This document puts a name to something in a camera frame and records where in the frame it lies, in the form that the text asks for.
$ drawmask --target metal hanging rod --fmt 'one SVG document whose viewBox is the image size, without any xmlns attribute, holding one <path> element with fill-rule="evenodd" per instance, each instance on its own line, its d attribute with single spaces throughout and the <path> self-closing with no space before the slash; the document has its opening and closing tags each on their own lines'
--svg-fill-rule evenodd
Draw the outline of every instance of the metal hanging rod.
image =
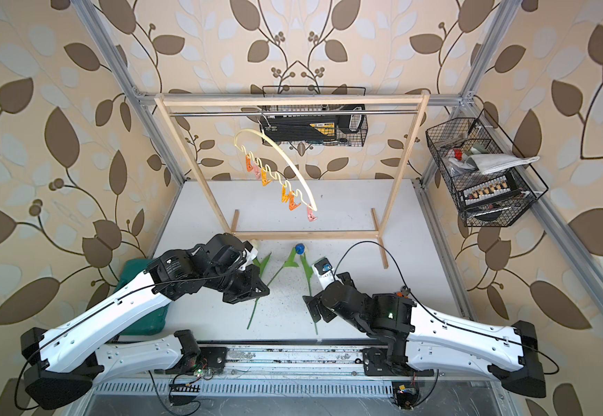
<svg viewBox="0 0 603 416">
<path fill-rule="evenodd" d="M 417 110 L 308 110 L 308 111 L 219 111 L 219 112 L 171 112 L 180 117 L 222 116 L 351 116 L 354 114 L 416 114 Z"/>
</svg>

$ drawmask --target white table surface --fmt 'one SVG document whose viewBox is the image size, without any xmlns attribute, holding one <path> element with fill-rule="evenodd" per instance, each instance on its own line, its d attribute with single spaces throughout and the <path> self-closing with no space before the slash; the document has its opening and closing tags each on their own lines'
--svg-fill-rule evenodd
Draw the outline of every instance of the white table surface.
<svg viewBox="0 0 603 416">
<path fill-rule="evenodd" d="M 257 181 L 211 181 L 218 205 L 228 223 L 239 209 L 238 231 L 372 229 L 371 208 L 379 217 L 387 203 L 393 180 L 313 180 L 318 219 L 308 222 L 303 206 L 290 212 L 280 201 L 280 186 L 263 187 Z M 186 182 L 174 206 L 155 255 L 176 248 L 190 249 L 221 233 L 218 220 L 198 183 Z M 387 249 L 396 257 L 408 286 L 422 303 L 441 312 L 458 315 L 445 273 L 431 240 L 426 221 L 411 181 L 404 180 L 383 235 Z M 309 262 L 326 256 L 336 267 L 341 256 L 358 240 L 268 240 L 259 242 L 259 259 L 272 253 L 263 280 L 271 279 L 298 242 L 306 246 Z M 365 336 L 340 318 L 317 323 L 318 334 L 302 295 L 308 285 L 299 256 L 298 268 L 285 268 L 270 286 L 270 295 L 260 299 L 250 329 L 246 329 L 254 301 L 230 305 L 222 294 L 203 287 L 197 294 L 184 295 L 170 304 L 164 333 L 190 329 L 197 340 L 283 340 L 359 339 Z M 346 256 L 339 272 L 349 271 L 360 292 L 396 292 L 401 278 L 393 262 L 384 270 L 379 249 L 361 244 Z M 321 290 L 311 281 L 313 295 Z"/>
</svg>

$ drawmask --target wall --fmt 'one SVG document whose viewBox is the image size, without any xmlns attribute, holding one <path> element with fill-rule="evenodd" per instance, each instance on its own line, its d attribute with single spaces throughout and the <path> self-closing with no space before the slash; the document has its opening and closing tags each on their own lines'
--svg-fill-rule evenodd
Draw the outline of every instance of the wall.
<svg viewBox="0 0 603 416">
<path fill-rule="evenodd" d="M 365 87 L 370 94 L 457 93 L 497 7 L 493 0 L 467 1 L 461 7 L 456 0 L 140 0 L 137 4 L 96 0 L 94 4 L 140 90 L 256 94 L 266 85 L 311 86 L 322 93 L 332 93 L 341 85 Z M 449 110 L 430 107 L 423 128 L 445 121 Z M 369 116 L 368 120 L 363 148 L 284 149 L 306 179 L 392 177 L 410 117 Z M 189 130 L 191 153 L 207 178 L 254 178 L 247 174 L 231 138 L 244 127 L 257 128 L 255 123 L 246 118 L 181 123 Z M 249 140 L 249 150 L 273 160 L 283 173 L 280 157 L 256 137 Z M 406 176 L 420 176 L 428 160 L 421 140 Z"/>
<path fill-rule="evenodd" d="M 477 102 L 540 156 L 551 201 L 603 267 L 603 0 L 521 11 L 500 49 Z"/>
<path fill-rule="evenodd" d="M 0 1 L 0 415 L 20 335 L 103 299 L 177 191 L 101 62 L 67 1 Z"/>
<path fill-rule="evenodd" d="M 513 395 L 520 414 L 603 415 L 603 316 L 531 212 L 511 227 L 467 229 L 440 180 L 429 187 L 480 322 L 535 325 L 541 352 L 560 366 L 547 397 Z M 540 358 L 544 371 L 556 368 Z"/>
<path fill-rule="evenodd" d="M 603 0 L 524 0 L 492 66 L 477 103 L 540 156 L 548 197 L 603 267 Z M 532 213 L 466 229 L 441 179 L 430 195 L 480 321 L 532 322 L 560 366 L 547 398 L 516 398 L 523 413 L 603 414 L 603 316 Z"/>
</svg>

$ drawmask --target pink clothespin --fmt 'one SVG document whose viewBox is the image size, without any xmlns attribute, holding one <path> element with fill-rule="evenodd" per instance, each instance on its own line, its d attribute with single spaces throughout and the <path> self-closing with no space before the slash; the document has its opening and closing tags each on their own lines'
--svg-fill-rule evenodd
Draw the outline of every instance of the pink clothespin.
<svg viewBox="0 0 603 416">
<path fill-rule="evenodd" d="M 309 222 L 317 220 L 317 217 L 313 214 L 313 208 L 311 208 L 310 205 L 306 205 L 306 215 L 308 215 Z"/>
</svg>

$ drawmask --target wooden base bar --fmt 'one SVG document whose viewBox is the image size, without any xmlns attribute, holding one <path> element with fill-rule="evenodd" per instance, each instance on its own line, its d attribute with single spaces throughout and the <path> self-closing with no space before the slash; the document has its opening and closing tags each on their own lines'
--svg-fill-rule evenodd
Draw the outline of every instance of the wooden base bar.
<svg viewBox="0 0 603 416">
<path fill-rule="evenodd" d="M 240 240 L 374 240 L 378 231 L 237 231 L 234 236 Z"/>
</svg>

